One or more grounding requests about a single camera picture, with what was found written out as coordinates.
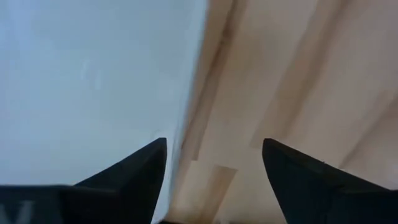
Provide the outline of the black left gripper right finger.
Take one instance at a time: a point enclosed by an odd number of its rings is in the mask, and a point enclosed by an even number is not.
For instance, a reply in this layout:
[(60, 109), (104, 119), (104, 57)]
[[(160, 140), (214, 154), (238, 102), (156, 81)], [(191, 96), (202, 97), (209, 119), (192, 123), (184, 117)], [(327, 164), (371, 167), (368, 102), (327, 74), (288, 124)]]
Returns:
[(265, 138), (262, 159), (287, 224), (398, 224), (389, 190)]

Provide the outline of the white plastic basket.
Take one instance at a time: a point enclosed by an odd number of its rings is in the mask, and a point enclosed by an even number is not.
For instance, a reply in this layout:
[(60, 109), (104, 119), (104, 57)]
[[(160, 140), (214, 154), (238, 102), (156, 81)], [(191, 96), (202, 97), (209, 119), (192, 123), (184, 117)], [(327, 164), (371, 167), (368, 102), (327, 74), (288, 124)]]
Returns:
[(157, 138), (163, 219), (208, 0), (0, 0), (0, 184), (75, 184)]

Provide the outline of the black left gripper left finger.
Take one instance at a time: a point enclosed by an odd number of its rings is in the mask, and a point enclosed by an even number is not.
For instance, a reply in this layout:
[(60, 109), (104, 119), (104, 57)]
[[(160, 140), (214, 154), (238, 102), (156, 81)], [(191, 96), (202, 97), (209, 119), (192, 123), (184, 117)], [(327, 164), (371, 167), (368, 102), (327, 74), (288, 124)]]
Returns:
[(0, 185), (0, 224), (150, 224), (166, 160), (158, 138), (75, 185)]

